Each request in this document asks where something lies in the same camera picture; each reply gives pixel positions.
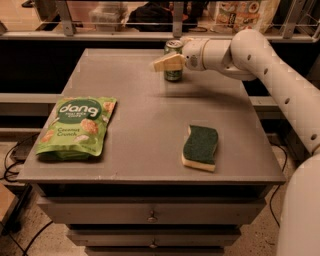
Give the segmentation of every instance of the gray tabletop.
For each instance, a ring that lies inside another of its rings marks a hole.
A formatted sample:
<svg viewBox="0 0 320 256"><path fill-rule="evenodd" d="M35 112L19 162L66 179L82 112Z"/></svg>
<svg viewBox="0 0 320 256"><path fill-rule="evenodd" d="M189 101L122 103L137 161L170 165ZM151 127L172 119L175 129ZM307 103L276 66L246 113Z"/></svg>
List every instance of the gray tabletop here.
<svg viewBox="0 0 320 256"><path fill-rule="evenodd" d="M163 73L149 70L149 63L162 54L162 50L87 49L63 96L117 98L102 155L89 161L45 162L33 148L18 179L28 183L283 183L242 83L215 71L189 70L184 70L182 81L167 82ZM190 124L219 133L214 173L182 165Z"/></svg>

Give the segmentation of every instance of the yellow sponge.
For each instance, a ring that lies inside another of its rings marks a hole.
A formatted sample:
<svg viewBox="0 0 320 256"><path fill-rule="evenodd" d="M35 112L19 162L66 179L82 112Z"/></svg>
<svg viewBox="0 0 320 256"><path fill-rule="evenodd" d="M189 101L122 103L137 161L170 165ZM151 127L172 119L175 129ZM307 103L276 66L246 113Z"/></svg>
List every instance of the yellow sponge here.
<svg viewBox="0 0 320 256"><path fill-rule="evenodd" d="M202 126L189 126L189 138L183 147L182 163L196 169L213 172L214 152L218 144L216 129Z"/></svg>

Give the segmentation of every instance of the drawer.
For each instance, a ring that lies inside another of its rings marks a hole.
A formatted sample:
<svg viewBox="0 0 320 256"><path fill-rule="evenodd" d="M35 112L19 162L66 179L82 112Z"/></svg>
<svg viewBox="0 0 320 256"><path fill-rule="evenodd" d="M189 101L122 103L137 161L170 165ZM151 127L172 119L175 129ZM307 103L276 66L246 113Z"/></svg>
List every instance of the drawer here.
<svg viewBox="0 0 320 256"><path fill-rule="evenodd" d="M119 225L103 230L69 230L67 237L78 246L230 246L241 233L234 228L210 225Z"/></svg>
<svg viewBox="0 0 320 256"><path fill-rule="evenodd" d="M223 256L221 248L110 248L86 247L88 256Z"/></svg>
<svg viewBox="0 0 320 256"><path fill-rule="evenodd" d="M46 198L38 205L64 224L250 224L265 206L252 202L208 199Z"/></svg>

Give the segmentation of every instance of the green snack bag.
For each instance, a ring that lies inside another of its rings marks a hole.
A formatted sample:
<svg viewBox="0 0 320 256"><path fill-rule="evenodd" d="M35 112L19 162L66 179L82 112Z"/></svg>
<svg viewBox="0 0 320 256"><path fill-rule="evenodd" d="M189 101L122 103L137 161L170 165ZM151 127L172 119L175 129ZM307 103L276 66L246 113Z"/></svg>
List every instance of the green snack bag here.
<svg viewBox="0 0 320 256"><path fill-rule="evenodd" d="M102 152L115 98L63 98L56 105L56 117L37 144L37 154L60 160L87 159Z"/></svg>

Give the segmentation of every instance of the drawer handle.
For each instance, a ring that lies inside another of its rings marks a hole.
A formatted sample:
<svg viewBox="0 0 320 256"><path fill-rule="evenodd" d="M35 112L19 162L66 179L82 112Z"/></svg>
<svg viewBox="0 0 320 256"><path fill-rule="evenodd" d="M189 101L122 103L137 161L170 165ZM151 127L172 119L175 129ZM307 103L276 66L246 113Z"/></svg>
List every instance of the drawer handle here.
<svg viewBox="0 0 320 256"><path fill-rule="evenodd" d="M150 211L150 217L148 218L148 222L156 223L158 219L154 216L154 211Z"/></svg>
<svg viewBox="0 0 320 256"><path fill-rule="evenodd" d="M156 244L155 239L153 239L152 244L149 245L150 248L155 249L158 247L158 245Z"/></svg>

